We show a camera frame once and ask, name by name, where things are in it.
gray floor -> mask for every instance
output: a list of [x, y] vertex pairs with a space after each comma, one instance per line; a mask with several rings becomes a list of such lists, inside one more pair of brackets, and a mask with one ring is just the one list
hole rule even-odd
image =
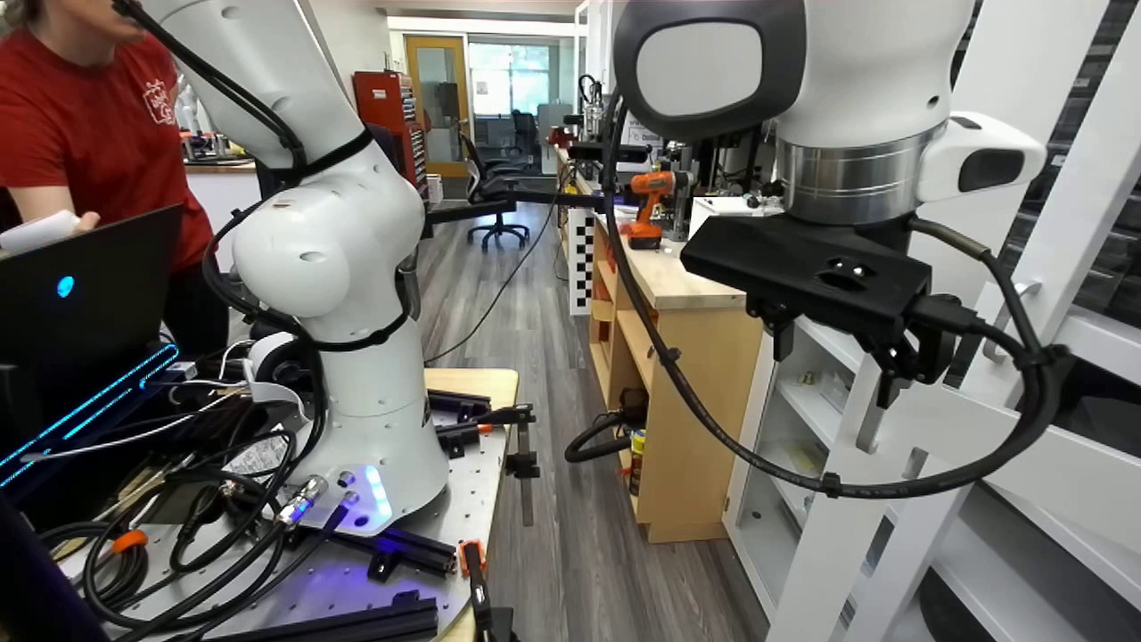
[[[441, 230], [420, 250], [429, 357], [452, 348], [522, 256]], [[586, 326], [565, 303], [558, 230], [512, 280], [487, 326], [438, 364], [512, 368], [534, 404], [543, 480], [534, 527], [522, 526], [516, 484], [503, 484], [492, 539], [492, 601], [516, 610], [522, 642], [760, 642], [767, 621], [728, 543], [647, 546], [615, 461], [572, 467], [565, 445], [600, 411]]]

person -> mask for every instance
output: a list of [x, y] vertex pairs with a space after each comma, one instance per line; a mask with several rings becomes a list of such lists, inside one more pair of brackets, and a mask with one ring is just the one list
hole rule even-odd
[[186, 357], [220, 352], [227, 308], [200, 270], [213, 234], [186, 182], [174, 56], [113, 0], [8, 0], [4, 34], [0, 196], [23, 220], [74, 211], [83, 230], [180, 204], [164, 322]]

black chair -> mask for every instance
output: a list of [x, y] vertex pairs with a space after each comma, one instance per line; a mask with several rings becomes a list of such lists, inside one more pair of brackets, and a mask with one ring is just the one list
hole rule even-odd
[[[459, 142], [465, 142], [465, 161], [466, 161], [466, 175], [472, 175], [466, 204], [503, 200], [503, 192], [511, 192], [524, 178], [524, 175], [512, 175], [522, 167], [512, 167], [505, 161], [480, 161], [477, 146], [466, 136], [459, 136]], [[522, 248], [527, 248], [530, 230], [511, 224], [511, 220], [503, 220], [503, 215], [505, 211], [496, 211], [492, 224], [466, 230], [466, 242], [474, 242], [474, 237], [486, 237], [480, 250], [487, 253], [492, 238], [496, 238], [496, 248], [503, 248], [503, 237], [512, 237], [512, 238], [522, 238]]]

person's hand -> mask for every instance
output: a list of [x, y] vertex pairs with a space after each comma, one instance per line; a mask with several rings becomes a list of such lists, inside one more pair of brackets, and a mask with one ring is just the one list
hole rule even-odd
[[101, 215], [98, 215], [98, 211], [85, 211], [85, 215], [80, 217], [80, 224], [74, 224], [74, 237], [85, 237], [85, 234], [93, 234], [93, 230], [101, 230]]

